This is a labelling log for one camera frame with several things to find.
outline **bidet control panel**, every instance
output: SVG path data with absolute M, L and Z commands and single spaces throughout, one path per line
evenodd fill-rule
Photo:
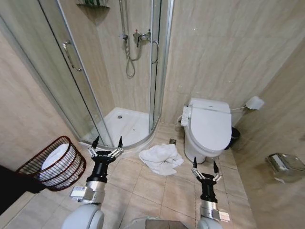
M 191 117 L 191 107 L 184 106 L 181 118 L 181 125 L 187 126 L 189 123 L 189 118 Z

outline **red wire basket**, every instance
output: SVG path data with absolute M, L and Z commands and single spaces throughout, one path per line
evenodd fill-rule
M 63 144 L 69 144 L 66 152 L 52 165 L 42 169 L 47 157 Z M 67 136 L 61 136 L 18 168 L 17 172 L 35 178 L 51 191 L 60 191 L 73 185 L 85 168 L 85 158 Z

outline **floor drain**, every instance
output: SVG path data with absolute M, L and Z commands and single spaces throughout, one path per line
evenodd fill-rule
M 170 138 L 170 142 L 169 142 L 169 144 L 176 144 L 176 139 L 173 139 L 173 138 Z

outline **toilet seat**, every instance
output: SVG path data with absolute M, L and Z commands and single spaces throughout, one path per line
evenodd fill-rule
M 217 152 L 225 149 L 231 140 L 231 114 L 224 110 L 217 111 L 192 107 L 189 134 L 201 149 Z

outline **trash can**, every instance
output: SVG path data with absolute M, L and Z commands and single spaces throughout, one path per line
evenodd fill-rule
M 230 148 L 233 145 L 233 143 L 239 139 L 239 137 L 240 137 L 240 132 L 232 126 L 231 140 L 230 140 L 229 145 L 225 148 L 225 150 Z

